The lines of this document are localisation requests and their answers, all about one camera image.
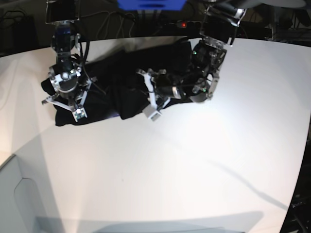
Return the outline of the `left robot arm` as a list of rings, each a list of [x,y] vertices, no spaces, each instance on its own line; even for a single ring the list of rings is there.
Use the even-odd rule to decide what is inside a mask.
[[[246,7],[237,0],[208,0],[199,41],[191,49],[184,70],[139,69],[149,104],[143,109],[150,116],[159,114],[172,101],[202,103],[213,98],[227,47],[232,46],[245,16]]]

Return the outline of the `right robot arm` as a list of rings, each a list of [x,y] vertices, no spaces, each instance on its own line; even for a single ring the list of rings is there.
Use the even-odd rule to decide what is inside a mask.
[[[51,103],[72,113],[76,121],[87,117],[84,107],[93,83],[86,73],[89,44],[82,47],[82,35],[76,27],[80,19],[80,1],[48,0],[46,24],[54,26],[51,48],[56,55],[55,65],[49,68],[48,79],[54,93],[42,104]]]

